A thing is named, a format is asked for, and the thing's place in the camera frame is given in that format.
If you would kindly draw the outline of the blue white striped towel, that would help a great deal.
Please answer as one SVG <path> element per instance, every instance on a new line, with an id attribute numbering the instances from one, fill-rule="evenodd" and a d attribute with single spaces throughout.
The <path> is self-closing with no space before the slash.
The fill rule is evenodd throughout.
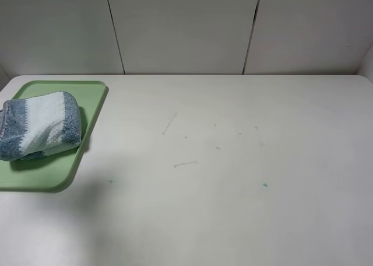
<path id="1" fill-rule="evenodd" d="M 77 148 L 82 123 L 76 99 L 58 91 L 11 99 L 1 110 L 1 160 L 30 160 Z"/>

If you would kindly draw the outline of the green plastic tray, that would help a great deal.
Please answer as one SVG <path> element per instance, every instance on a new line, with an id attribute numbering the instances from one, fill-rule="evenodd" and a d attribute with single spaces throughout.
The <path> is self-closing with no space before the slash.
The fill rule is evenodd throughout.
<path id="1" fill-rule="evenodd" d="M 56 91 L 70 93 L 78 103 L 82 118 L 82 144 L 40 159 L 2 161 L 1 191 L 56 192 L 64 190 L 73 181 L 108 87 L 100 81 L 33 80 L 24 84 L 13 98 L 28 99 Z"/>

